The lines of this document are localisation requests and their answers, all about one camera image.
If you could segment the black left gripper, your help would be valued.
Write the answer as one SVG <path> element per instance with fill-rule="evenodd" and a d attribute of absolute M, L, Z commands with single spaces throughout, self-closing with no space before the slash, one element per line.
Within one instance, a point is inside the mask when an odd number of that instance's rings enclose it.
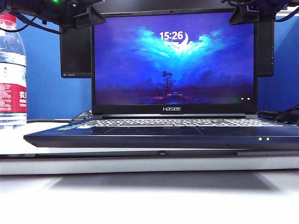
<path fill-rule="evenodd" d="M 84 28 L 106 22 L 95 9 L 100 0 L 43 0 L 42 21 L 57 24 L 63 31 Z"/>

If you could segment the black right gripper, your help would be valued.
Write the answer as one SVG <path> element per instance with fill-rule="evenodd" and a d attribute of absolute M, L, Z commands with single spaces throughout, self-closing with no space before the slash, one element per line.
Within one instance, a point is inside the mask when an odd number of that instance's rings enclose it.
<path fill-rule="evenodd" d="M 229 25 L 249 24 L 260 21 L 258 13 L 277 13 L 277 0 L 244 0 L 246 7 L 236 7 L 229 19 Z"/>

